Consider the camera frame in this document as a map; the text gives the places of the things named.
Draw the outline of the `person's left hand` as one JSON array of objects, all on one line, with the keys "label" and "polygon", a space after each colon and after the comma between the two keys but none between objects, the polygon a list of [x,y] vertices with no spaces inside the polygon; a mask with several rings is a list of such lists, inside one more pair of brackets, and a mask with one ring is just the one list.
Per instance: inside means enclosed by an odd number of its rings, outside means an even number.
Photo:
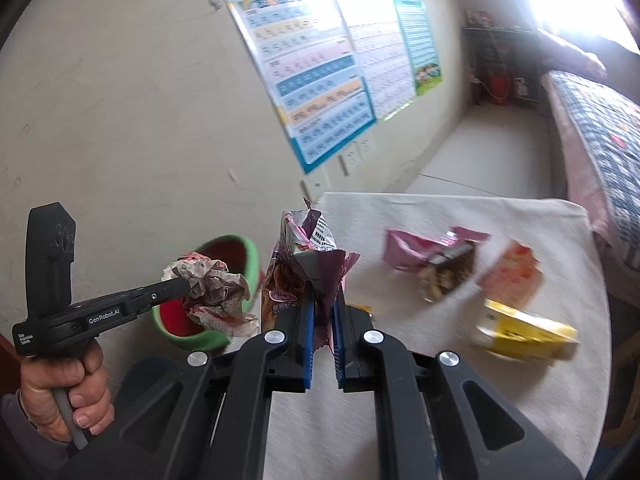
[{"label": "person's left hand", "polygon": [[40,434],[55,441],[70,442],[74,429],[96,436],[115,419],[103,351],[95,340],[80,358],[24,359],[18,397]]}]

